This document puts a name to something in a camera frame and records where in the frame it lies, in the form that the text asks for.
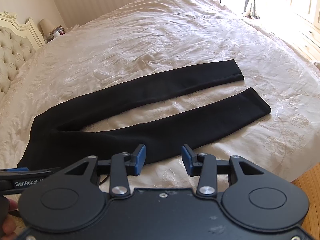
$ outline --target headboard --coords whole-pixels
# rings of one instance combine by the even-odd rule
[[[31,18],[22,25],[16,18],[16,14],[7,11],[0,13],[0,101],[19,68],[45,44]]]

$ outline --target bedspread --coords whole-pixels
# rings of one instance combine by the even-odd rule
[[[195,151],[219,159],[241,155],[284,179],[296,179],[320,161],[319,70],[217,0],[138,0],[39,49],[0,103],[0,167],[16,166],[34,117],[56,104],[144,75],[229,59],[237,62],[244,81],[135,108],[83,130],[150,122],[253,87],[271,114]],[[195,187],[197,179],[187,176],[177,156],[146,165],[129,182],[132,188]],[[224,179],[218,187],[226,187]]]

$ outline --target finger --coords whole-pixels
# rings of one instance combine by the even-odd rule
[[[14,240],[14,239],[16,239],[16,237],[17,237],[17,234],[16,233],[12,233],[12,234],[10,234],[8,236],[1,237],[1,240]]]
[[[9,206],[9,211],[16,210],[18,208],[18,203],[14,201],[13,199],[9,199],[10,206]]]
[[[7,218],[4,220],[2,229],[6,235],[10,235],[14,230],[16,230],[17,225],[12,218],[12,216],[7,216]]]

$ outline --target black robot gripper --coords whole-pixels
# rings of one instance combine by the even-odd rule
[[[221,161],[195,154],[188,145],[181,154],[187,174],[200,176],[196,192],[131,193],[127,176],[138,176],[146,157],[146,147],[139,145],[132,154],[103,161],[88,156],[60,171],[1,172],[0,194],[23,191],[19,211],[28,227],[18,240],[313,239],[300,226],[309,201],[295,185],[237,155]],[[109,193],[98,187],[105,174]],[[228,175],[224,192],[218,192],[218,174]]]

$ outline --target bedside lamp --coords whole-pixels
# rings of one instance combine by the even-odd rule
[[[50,32],[52,32],[56,28],[47,18],[44,18],[40,21],[40,26],[46,38],[49,38],[51,35]]]

